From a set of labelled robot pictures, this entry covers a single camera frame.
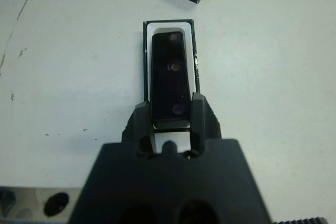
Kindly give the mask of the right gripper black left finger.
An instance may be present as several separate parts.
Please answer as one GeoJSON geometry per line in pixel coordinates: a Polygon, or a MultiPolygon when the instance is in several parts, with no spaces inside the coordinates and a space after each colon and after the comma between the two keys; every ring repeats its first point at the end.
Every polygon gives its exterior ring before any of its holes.
{"type": "Polygon", "coordinates": [[[135,106],[122,132],[121,143],[131,144],[138,157],[155,154],[155,134],[148,101],[135,106]]]}

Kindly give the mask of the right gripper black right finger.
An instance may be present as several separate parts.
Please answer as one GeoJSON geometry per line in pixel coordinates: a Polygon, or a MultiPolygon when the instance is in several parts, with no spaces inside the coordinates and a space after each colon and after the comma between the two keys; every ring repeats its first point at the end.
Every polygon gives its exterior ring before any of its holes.
{"type": "Polygon", "coordinates": [[[193,93],[190,117],[191,150],[201,154],[209,139],[221,139],[220,123],[206,97],[199,92],[193,93]]]}

